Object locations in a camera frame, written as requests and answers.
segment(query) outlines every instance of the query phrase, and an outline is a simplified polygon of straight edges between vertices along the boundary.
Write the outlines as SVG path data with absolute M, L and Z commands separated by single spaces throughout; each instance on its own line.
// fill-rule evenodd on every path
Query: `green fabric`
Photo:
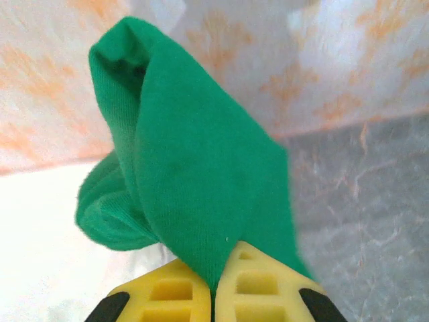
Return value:
M 90 69 L 115 145 L 76 222 L 113 250 L 167 245 L 214 292 L 238 240 L 309 276 L 297 255 L 286 152 L 154 26 L 125 18 Z

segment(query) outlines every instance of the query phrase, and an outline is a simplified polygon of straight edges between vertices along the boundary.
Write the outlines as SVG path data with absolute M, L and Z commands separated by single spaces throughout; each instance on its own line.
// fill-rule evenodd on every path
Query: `gray marble surface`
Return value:
M 302 253 L 343 315 L 429 321 L 429 116 L 282 143 Z

